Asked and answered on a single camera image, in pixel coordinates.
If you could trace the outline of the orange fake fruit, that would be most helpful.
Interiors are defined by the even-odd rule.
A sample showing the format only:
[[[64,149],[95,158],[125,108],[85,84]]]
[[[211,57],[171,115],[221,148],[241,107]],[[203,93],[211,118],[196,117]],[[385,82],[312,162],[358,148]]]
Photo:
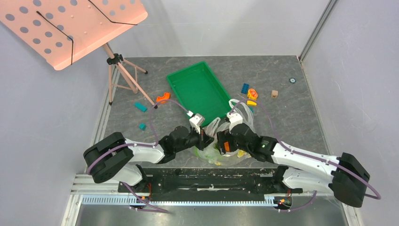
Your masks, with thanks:
[[[228,141],[223,144],[223,152],[230,152],[230,143]]]

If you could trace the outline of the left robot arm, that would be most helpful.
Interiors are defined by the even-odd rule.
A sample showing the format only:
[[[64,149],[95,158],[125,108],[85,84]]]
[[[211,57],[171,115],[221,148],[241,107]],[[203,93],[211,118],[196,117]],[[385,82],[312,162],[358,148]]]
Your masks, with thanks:
[[[123,137],[121,132],[114,132],[88,148],[84,160],[88,166],[87,174],[97,184],[110,179],[127,183],[135,191],[142,192],[148,186],[138,162],[165,164],[173,160],[178,152],[197,147],[208,147],[214,138],[204,129],[197,131],[183,126],[176,127],[158,143],[134,142]]]

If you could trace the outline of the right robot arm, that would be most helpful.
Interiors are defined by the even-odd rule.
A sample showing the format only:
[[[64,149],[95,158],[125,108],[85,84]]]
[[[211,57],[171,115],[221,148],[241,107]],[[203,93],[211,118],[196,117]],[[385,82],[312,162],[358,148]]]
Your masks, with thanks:
[[[318,191],[355,208],[363,205],[370,174],[352,154],[333,156],[306,151],[273,137],[258,136],[244,123],[217,132],[216,137],[221,154],[242,150],[257,161],[277,164],[271,180],[277,192]]]

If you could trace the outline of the clear plastic bag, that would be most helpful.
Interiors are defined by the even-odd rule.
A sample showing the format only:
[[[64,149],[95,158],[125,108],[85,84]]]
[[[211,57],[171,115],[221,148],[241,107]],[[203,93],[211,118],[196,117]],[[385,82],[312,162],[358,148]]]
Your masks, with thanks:
[[[233,166],[249,158],[250,154],[236,147],[229,131],[230,123],[221,121],[221,118],[215,118],[205,127],[206,135],[213,137],[214,141],[204,150],[195,147],[192,153],[202,161],[216,166]]]

